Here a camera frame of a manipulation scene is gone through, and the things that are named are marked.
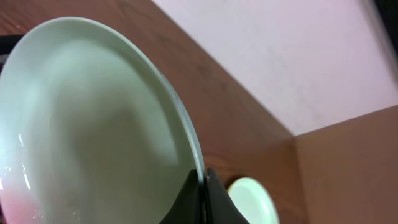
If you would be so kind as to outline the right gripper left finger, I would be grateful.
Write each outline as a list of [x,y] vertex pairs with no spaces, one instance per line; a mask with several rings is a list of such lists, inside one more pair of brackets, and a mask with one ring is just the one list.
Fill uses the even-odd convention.
[[160,224],[199,223],[201,223],[201,196],[198,174],[193,169],[188,173],[174,204]]

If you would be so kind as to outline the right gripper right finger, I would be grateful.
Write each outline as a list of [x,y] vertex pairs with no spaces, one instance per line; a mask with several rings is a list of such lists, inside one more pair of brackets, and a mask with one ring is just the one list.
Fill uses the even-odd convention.
[[208,168],[205,185],[206,222],[209,224],[248,224],[215,170]]

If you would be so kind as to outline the light blue plate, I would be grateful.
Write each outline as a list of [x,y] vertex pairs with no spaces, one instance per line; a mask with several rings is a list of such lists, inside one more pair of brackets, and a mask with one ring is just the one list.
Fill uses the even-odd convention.
[[188,174],[189,115],[125,36],[82,17],[28,31],[1,71],[1,208],[8,223],[159,223]]
[[256,179],[242,177],[227,189],[234,206],[250,224],[279,224],[277,209],[265,187]]

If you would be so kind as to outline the light blue top plate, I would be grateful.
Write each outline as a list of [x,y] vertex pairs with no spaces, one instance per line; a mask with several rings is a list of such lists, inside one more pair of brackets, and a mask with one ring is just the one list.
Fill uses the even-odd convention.
[[1,71],[1,208],[8,223],[159,223],[188,174],[189,115],[125,36],[82,17],[28,31]]

